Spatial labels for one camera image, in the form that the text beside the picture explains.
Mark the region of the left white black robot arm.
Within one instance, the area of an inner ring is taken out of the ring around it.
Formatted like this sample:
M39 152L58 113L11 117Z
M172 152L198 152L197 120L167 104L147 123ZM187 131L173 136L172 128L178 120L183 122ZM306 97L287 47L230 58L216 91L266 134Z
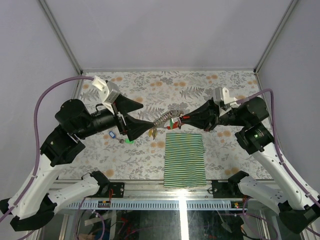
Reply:
M153 122L135 119L129 112L143 105L119 95L113 107L89 113L79 99L63 103L55 114L58 126L45 139L39 149L39 165L33 183L18 203L18 196L0 202L2 213L10 210L11 227L16 232L34 231L44 227L53 217L69 204L86 197L108 197L110 181L99 170L89 173L81 181L64 189L49 191L60 173L85 149L82 143L87 137L117 127L120 134L130 141L140 137L154 126Z

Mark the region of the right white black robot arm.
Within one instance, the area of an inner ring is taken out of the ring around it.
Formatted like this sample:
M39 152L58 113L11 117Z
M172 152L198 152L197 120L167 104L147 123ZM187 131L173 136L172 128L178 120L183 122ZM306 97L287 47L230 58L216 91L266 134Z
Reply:
M320 194L283 155L277 141L263 125L263 120L268 117L265 101L254 97L241 104L235 102L226 106L210 99L198 109L181 116L179 121L205 132L216 126L241 127L235 133L238 144L267 170L279 190L257 182L241 171L229 178L229 194L236 198L243 194L258 200L273 210L291 232L300 234L320 217Z

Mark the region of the yellow tagged keys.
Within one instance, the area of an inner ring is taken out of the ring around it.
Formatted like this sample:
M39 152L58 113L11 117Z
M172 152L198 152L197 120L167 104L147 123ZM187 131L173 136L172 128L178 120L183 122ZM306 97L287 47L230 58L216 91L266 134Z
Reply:
M148 131L148 136L152 137L153 140L156 139L157 136L157 128L156 127L152 127L149 131Z

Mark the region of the red handled silver keyring carabiner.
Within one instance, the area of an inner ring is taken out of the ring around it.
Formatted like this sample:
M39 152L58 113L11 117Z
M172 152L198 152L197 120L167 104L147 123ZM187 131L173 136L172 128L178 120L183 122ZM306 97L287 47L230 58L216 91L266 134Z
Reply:
M182 117L184 115L184 111L182 110L168 110L165 113L161 114L160 117L156 118L153 121L154 128L165 128L170 125L170 119L177 119L178 117Z

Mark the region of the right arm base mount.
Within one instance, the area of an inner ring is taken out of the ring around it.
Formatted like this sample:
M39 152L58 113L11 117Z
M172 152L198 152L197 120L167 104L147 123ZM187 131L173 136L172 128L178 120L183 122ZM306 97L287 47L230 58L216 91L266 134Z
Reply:
M238 183L248 177L249 174L242 170L238 171L226 181L222 180L212 180L212 195L215 199L236 199L243 198L244 194L240 191Z

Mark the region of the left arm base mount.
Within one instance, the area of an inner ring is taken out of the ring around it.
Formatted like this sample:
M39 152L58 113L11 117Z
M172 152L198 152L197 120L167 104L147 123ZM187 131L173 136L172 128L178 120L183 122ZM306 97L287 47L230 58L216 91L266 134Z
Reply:
M124 182L111 182L101 171L86 173L81 177L82 180L93 178L97 182L98 190L89 194L86 198L123 198L125 192Z

